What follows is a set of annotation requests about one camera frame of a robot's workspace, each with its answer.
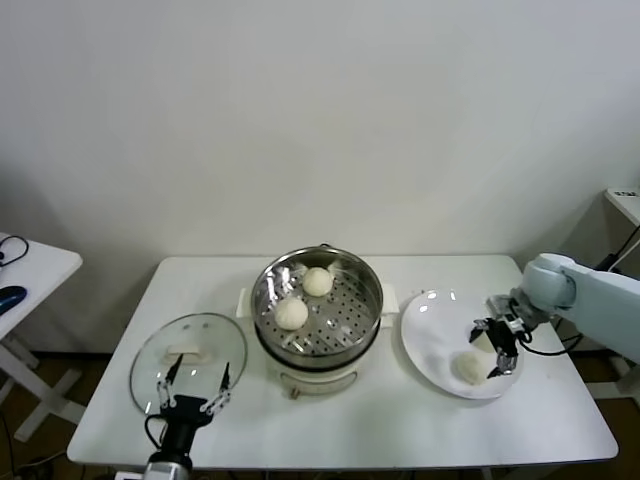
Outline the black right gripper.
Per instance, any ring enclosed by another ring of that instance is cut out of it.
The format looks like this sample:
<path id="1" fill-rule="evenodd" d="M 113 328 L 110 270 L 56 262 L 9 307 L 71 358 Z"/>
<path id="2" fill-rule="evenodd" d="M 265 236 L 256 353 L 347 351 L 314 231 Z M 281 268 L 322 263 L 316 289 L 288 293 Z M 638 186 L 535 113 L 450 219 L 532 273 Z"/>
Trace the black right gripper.
<path id="1" fill-rule="evenodd" d="M 518 348 L 516 335 L 508 324 L 501 320 L 478 319 L 469 334 L 469 342 L 475 342 L 483 334 L 487 334 L 494 350 L 498 353 L 496 366 L 489 372 L 487 379 L 512 375 L 517 367 Z"/>

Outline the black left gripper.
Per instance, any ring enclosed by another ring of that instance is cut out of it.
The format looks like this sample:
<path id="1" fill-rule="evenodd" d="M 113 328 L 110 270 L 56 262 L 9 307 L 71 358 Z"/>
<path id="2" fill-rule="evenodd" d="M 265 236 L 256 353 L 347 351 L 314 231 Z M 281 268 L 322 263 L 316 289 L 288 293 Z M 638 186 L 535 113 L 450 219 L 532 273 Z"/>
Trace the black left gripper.
<path id="1" fill-rule="evenodd" d="M 175 396 L 173 383 L 182 360 L 183 355 L 179 354 L 165 377 L 156 384 L 160 416 L 166 423 L 160 449 L 174 453 L 189 453 L 197 431 L 213 420 L 213 416 L 208 413 L 218 413 L 231 398 L 229 363 L 225 366 L 215 398 L 207 401 L 201 397 Z"/>

